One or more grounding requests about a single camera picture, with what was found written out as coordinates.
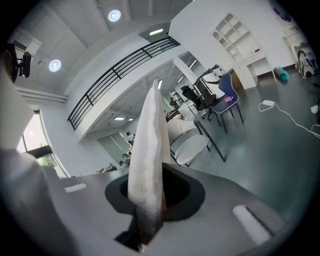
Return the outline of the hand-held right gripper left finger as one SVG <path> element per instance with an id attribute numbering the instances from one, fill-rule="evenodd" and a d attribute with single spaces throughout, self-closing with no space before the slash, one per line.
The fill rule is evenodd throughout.
<path id="1" fill-rule="evenodd" d="M 79 177 L 60 178 L 53 169 L 44 176 L 54 207 L 75 240 L 80 256 L 140 256 L 115 241 L 128 229 L 131 215 L 118 213 L 107 201 L 105 189 L 126 170 Z"/>

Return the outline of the white shelf desk unit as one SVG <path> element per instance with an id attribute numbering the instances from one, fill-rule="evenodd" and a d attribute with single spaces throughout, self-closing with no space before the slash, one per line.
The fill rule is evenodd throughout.
<path id="1" fill-rule="evenodd" d="M 275 75 L 261 44 L 233 13 L 222 18 L 212 35 L 232 59 L 232 69 L 245 90 L 257 86 L 259 75 Z"/>

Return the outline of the black and white bag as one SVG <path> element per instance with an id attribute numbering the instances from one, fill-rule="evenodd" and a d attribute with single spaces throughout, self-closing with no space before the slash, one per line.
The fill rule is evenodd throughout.
<path id="1" fill-rule="evenodd" d="M 303 79 L 314 76 L 317 73 L 317 58 L 310 48 L 303 47 L 297 52 L 297 68 Z"/>

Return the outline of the black metal railing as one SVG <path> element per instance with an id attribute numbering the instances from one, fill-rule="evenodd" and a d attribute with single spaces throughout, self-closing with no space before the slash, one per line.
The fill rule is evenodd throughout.
<path id="1" fill-rule="evenodd" d="M 105 71 L 89 87 L 69 114 L 67 121 L 73 130 L 77 130 L 90 109 L 116 83 L 142 64 L 179 45 L 178 41 L 167 36 L 135 50 Z"/>

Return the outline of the large window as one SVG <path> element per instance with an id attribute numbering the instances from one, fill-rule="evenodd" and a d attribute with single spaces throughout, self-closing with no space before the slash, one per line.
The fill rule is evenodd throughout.
<path id="1" fill-rule="evenodd" d="M 19 153 L 36 151 L 34 157 L 41 166 L 54 168 L 60 178 L 70 177 L 68 172 L 63 170 L 61 165 L 58 163 L 58 159 L 53 153 L 49 140 L 45 134 L 39 110 L 34 111 L 34 115 L 19 139 L 16 150 Z"/>

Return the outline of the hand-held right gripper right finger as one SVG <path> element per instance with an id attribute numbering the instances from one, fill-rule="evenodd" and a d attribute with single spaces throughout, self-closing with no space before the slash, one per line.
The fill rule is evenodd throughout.
<path id="1" fill-rule="evenodd" d="M 285 222 L 237 183 L 188 167 L 164 168 L 201 185 L 190 189 L 185 213 L 199 196 L 198 210 L 183 220 L 165 221 L 149 245 L 150 256 L 269 256 L 281 241 Z"/>

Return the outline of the white machine with black parts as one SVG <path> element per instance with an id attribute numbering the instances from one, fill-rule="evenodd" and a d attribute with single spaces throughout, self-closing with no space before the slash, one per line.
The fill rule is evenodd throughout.
<path id="1" fill-rule="evenodd" d="M 215 64 L 196 79 L 193 86 L 199 92 L 198 97 L 204 104 L 214 105 L 216 100 L 226 95 L 219 89 L 221 78 L 225 73 L 225 70 L 221 66 Z"/>

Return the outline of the white upholstered armchair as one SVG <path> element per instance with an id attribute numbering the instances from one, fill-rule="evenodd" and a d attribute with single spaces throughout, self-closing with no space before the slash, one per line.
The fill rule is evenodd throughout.
<path id="1" fill-rule="evenodd" d="M 223 157 L 218 146 L 198 120 L 187 121 L 171 119 L 167 123 L 170 153 L 175 162 L 182 166 L 189 166 L 198 154 L 204 149 L 210 151 L 210 145 L 216 150 L 223 162 Z"/>

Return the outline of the teal rolled mat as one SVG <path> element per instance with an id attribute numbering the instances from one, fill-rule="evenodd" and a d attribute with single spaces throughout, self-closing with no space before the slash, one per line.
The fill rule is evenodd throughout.
<path id="1" fill-rule="evenodd" d="M 281 81 L 286 81 L 290 78 L 290 74 L 280 66 L 275 67 L 273 72 Z"/>

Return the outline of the dark blue chair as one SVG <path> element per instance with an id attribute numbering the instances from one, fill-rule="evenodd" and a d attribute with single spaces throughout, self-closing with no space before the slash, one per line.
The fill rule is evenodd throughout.
<path id="1" fill-rule="evenodd" d="M 241 113 L 241 110 L 239 108 L 238 102 L 239 102 L 239 95 L 237 93 L 237 91 L 233 88 L 233 80 L 232 80 L 232 76 L 230 73 L 225 73 L 219 82 L 218 88 L 225 93 L 225 98 L 228 96 L 232 96 L 234 97 L 232 102 L 228 102 L 225 103 L 225 98 L 219 102 L 218 104 L 211 106 L 210 109 L 215 113 L 215 114 L 219 114 L 222 120 L 222 125 L 224 128 L 224 132 L 227 134 L 227 128 L 226 128 L 226 124 L 225 124 L 225 120 L 223 117 L 223 114 L 227 111 L 230 111 L 232 117 L 234 117 L 233 112 L 232 112 L 232 107 L 236 107 L 240 120 L 242 122 L 242 124 L 244 123 L 243 120 L 243 116 Z"/>

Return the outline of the white round cloth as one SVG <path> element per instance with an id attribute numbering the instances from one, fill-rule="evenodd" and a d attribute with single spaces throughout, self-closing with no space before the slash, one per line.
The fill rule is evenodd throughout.
<path id="1" fill-rule="evenodd" d="M 142 252 L 163 225 L 167 210 L 163 163 L 170 158 L 163 101 L 155 79 L 140 113 L 128 172 L 127 197 L 134 212 L 128 230 L 116 237 L 136 252 Z"/>

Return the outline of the white ornate dresser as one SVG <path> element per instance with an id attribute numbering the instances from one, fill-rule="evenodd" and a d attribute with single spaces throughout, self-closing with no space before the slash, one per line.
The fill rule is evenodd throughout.
<path id="1" fill-rule="evenodd" d="M 307 44 L 308 39 L 302 32 L 293 18 L 291 21 L 282 20 L 282 30 L 284 32 L 284 41 L 287 43 L 293 53 L 301 47 L 301 44 Z"/>

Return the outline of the round ceiling light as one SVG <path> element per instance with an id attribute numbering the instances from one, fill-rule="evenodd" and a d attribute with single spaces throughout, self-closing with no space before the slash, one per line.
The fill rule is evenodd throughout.
<path id="1" fill-rule="evenodd" d="M 49 63 L 48 68 L 51 72 L 57 72 L 61 68 L 61 66 L 61 61 L 59 59 L 54 59 Z"/>
<path id="2" fill-rule="evenodd" d="M 122 14 L 119 10 L 114 9 L 108 13 L 108 20 L 110 22 L 117 22 L 121 18 Z"/>

